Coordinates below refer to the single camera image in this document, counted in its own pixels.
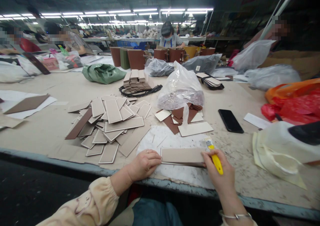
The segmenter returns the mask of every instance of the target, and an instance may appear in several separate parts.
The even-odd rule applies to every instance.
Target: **beige sleeve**
[[[37,226],[104,225],[111,219],[118,199],[110,177],[98,178],[90,184],[88,191],[62,205]]]
[[[221,224],[221,226],[229,226],[229,224],[226,223],[224,218],[222,218],[222,221],[223,221],[223,223]],[[253,221],[253,226],[258,226],[257,223],[254,220],[252,220],[252,221]]]

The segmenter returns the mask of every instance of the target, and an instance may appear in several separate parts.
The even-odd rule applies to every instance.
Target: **woman's right hand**
[[[224,153],[219,149],[213,149],[210,152],[201,153],[204,159],[204,167],[208,169],[210,179],[218,194],[235,192],[234,182],[234,168],[226,159]],[[223,175],[217,171],[211,156],[217,155],[221,161]]]

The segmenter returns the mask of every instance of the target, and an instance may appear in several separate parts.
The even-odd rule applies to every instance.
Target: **bracelet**
[[[247,212],[247,214],[235,214],[234,216],[227,216],[227,215],[224,215],[224,214],[223,214],[223,210],[220,210],[220,211],[219,211],[219,214],[220,214],[221,217],[229,218],[229,219],[239,220],[239,218],[241,218],[241,217],[245,217],[245,218],[250,218],[250,219],[252,219],[251,214],[249,214],[248,212]]]

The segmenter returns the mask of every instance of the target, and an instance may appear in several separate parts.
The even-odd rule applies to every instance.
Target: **mobile phone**
[[[238,123],[237,119],[233,115],[232,111],[219,109],[218,110],[224,125],[226,126],[227,130],[232,133],[244,133],[242,127]]]

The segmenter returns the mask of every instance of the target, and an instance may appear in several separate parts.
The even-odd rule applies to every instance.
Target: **orange plastic bag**
[[[294,82],[289,84],[281,84],[270,88],[265,97],[271,104],[275,104],[274,97],[280,99],[288,99],[299,96],[308,95],[311,91],[320,88],[320,78],[310,79],[302,82]]]

